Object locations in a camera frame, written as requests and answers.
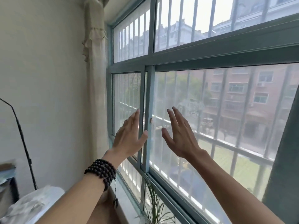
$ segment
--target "curtain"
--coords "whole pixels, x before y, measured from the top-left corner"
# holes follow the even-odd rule
[[[83,55],[86,61],[90,104],[90,158],[101,158],[109,149],[107,132],[106,52],[103,0],[85,0],[85,38]]]

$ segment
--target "beaded bracelet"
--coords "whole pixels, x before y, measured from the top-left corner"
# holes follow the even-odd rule
[[[115,199],[113,200],[114,206],[118,206],[118,199],[116,198],[116,169],[114,166],[104,160],[104,159],[97,159],[94,161],[84,172],[86,173],[93,173],[97,175],[100,179],[103,179],[103,182],[105,184],[104,192],[108,190],[110,184],[112,181],[115,181]]]

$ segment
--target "wall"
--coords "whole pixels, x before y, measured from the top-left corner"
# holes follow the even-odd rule
[[[0,97],[16,109],[36,182],[68,190],[89,163],[83,9],[76,0],[0,0]],[[11,109],[0,103],[0,162],[33,190]]]

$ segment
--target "left hand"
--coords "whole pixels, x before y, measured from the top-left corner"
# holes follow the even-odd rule
[[[141,138],[138,139],[139,115],[140,110],[138,109],[125,120],[123,126],[119,128],[115,135],[112,149],[123,159],[138,152],[147,140],[147,131],[144,131]]]

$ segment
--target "grass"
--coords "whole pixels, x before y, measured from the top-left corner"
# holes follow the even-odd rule
[[[211,150],[212,150],[211,143],[208,143],[203,140],[199,140],[199,145],[202,149],[206,150],[209,154],[211,154]],[[234,153],[231,150],[216,146],[214,160],[227,173],[230,173],[230,166],[232,163],[233,154]],[[260,165],[250,161],[248,158],[238,156],[236,162],[236,168],[234,172],[234,179],[236,179],[243,187],[245,187],[250,192],[252,192],[256,183],[256,178],[257,178],[259,168]],[[259,200],[262,200],[263,198],[270,173],[271,173],[271,168],[267,167],[263,176],[260,192],[257,196]]]

